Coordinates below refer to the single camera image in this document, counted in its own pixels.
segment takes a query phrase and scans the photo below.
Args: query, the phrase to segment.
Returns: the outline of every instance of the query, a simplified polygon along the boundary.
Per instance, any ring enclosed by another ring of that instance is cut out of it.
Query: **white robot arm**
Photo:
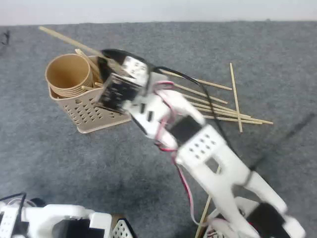
[[[201,129],[177,149],[176,163],[182,165],[212,196],[218,213],[226,220],[211,219],[212,225],[222,229],[229,238],[233,237],[230,236],[232,229],[235,231],[235,237],[259,238],[257,230],[241,215],[232,193],[233,185],[242,185],[248,180],[251,173],[248,167],[232,152],[218,132],[211,125],[206,124],[203,115],[180,93],[172,90],[161,90],[159,93],[164,95],[165,100],[181,117],[191,117],[201,126]],[[146,98],[136,100],[128,109],[133,119],[151,139],[155,138],[160,121],[171,113],[169,107],[162,101],[162,95],[151,93]],[[177,138],[167,130],[162,134],[160,143],[165,147],[176,149]],[[219,174],[215,174],[206,164],[212,159],[221,167]],[[305,232],[300,224],[285,215],[287,211],[285,202],[258,173],[252,173],[245,188],[254,192],[262,202],[272,205],[282,217],[287,218],[283,227],[290,238],[303,238]]]

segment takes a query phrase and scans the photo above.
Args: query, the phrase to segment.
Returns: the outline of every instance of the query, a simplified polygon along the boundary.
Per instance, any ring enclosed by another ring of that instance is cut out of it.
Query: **perforated panel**
[[[7,207],[0,223],[0,238],[11,238],[18,207]]]
[[[223,144],[225,141],[218,132],[206,125],[179,149],[177,160],[191,166],[204,163]]]
[[[59,99],[50,90],[51,98],[68,114],[80,133],[89,133],[108,126],[130,121],[129,115],[122,115],[101,108],[94,108],[92,100],[102,92],[102,88],[92,89],[77,97]]]
[[[112,231],[112,238],[133,238],[124,220],[119,220]]]

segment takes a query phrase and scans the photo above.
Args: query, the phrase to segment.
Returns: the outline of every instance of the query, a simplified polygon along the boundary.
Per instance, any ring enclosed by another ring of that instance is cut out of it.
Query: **white robot part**
[[[231,231],[235,231],[238,235],[259,238],[258,232],[240,214],[232,194],[234,185],[244,185],[249,179],[251,173],[249,168],[232,152],[211,125],[205,125],[203,116],[180,93],[171,90],[161,90],[160,93],[165,95],[165,100],[176,111],[183,116],[190,115],[197,123],[203,125],[200,131],[178,148],[176,162],[184,166],[204,190],[212,196],[216,208],[226,219],[227,226]],[[143,102],[147,102],[149,110],[159,115],[154,117],[151,123],[140,115],[139,110],[131,109],[129,111],[137,123],[146,128],[147,131],[150,131],[150,127],[155,125],[152,137],[159,127],[159,121],[163,116],[170,113],[170,109],[165,102],[158,98],[154,100],[153,95],[150,94],[143,99]],[[169,132],[165,131],[164,134],[168,138]],[[176,140],[172,139],[173,136],[170,135],[170,140],[164,141],[169,148],[175,148]],[[206,162],[210,159],[216,160],[220,165],[220,174],[215,174],[207,166]],[[285,202],[256,172],[252,172],[251,179],[245,185],[245,188],[254,192],[262,201],[271,204],[279,213],[285,214],[287,211]],[[223,221],[214,222],[216,222],[216,226],[223,227],[226,225]]]
[[[0,231],[6,231],[6,234],[1,234],[1,238],[11,238],[14,222],[10,223],[12,229],[8,229],[8,219],[17,217],[18,206],[6,205],[3,206],[3,219],[0,225]],[[104,238],[109,238],[112,216],[107,213],[94,212],[86,209],[83,206],[50,204],[43,208],[41,207],[23,207],[21,213],[21,221],[28,222],[29,227],[27,234],[30,238],[53,238],[53,227],[63,220],[81,220],[89,219],[90,228],[104,230]]]

